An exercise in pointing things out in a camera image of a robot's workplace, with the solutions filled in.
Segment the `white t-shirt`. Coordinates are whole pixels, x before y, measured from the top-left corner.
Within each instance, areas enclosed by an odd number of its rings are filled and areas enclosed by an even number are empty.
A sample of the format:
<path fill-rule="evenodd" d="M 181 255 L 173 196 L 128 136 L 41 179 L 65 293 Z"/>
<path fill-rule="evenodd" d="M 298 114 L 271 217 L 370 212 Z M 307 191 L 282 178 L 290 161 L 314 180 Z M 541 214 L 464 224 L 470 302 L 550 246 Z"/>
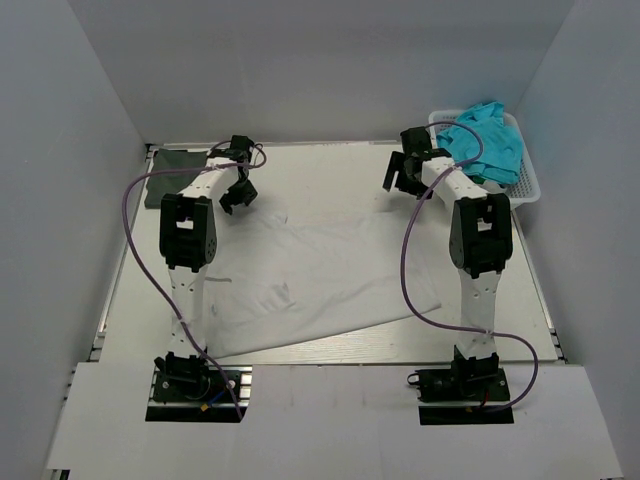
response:
<path fill-rule="evenodd" d="M 206 341 L 216 358 L 365 329 L 407 317 L 401 288 L 426 314 L 440 306 L 428 260 L 400 265 L 395 212 L 293 225 L 282 213 L 222 224 L 205 280 Z"/>

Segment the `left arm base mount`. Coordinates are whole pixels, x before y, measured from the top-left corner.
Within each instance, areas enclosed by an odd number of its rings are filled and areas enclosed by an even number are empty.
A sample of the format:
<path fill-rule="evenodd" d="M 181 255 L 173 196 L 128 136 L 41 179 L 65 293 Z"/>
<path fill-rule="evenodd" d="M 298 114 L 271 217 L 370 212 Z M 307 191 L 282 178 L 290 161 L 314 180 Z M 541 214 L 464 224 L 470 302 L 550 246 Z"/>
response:
<path fill-rule="evenodd" d="M 168 353 L 154 360 L 145 420 L 235 424 L 246 413 L 251 385 L 250 367 L 218 370 L 198 356 Z"/>

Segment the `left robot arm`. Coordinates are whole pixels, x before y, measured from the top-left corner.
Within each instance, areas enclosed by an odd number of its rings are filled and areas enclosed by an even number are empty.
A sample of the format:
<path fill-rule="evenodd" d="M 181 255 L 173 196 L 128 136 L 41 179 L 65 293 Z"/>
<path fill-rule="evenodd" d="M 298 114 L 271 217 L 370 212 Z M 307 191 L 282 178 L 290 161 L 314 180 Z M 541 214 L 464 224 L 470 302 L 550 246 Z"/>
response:
<path fill-rule="evenodd" d="M 249 180 L 256 143 L 234 135 L 229 146 L 207 153 L 205 170 L 160 204 L 159 249 L 171 286 L 172 326 L 168 351 L 197 357 L 206 351 L 204 284 L 217 252 L 215 207 L 227 214 L 257 198 Z"/>

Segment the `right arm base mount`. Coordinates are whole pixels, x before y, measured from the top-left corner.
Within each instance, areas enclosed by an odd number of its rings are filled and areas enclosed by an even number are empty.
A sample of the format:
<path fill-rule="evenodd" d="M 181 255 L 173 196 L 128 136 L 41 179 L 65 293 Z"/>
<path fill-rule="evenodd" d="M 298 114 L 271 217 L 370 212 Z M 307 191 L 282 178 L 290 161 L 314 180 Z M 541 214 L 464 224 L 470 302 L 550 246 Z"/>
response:
<path fill-rule="evenodd" d="M 418 392 L 422 426 L 510 425 L 513 409 L 499 356 L 465 358 L 454 350 L 446 368 L 419 369 L 407 376 Z"/>

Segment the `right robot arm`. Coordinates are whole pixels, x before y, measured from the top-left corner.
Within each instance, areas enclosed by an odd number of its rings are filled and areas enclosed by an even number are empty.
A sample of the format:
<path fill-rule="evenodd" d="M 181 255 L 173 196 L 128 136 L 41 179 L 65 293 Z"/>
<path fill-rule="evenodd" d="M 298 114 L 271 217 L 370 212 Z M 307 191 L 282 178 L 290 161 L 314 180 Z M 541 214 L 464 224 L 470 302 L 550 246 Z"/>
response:
<path fill-rule="evenodd" d="M 513 253 L 510 201 L 489 193 L 436 148 L 425 127 L 400 133 L 402 150 L 391 155 L 383 181 L 419 200 L 440 198 L 451 213 L 449 254 L 461 285 L 460 326 L 455 330 L 451 384 L 461 397 L 484 391 L 497 373 L 493 337 L 498 283 Z"/>

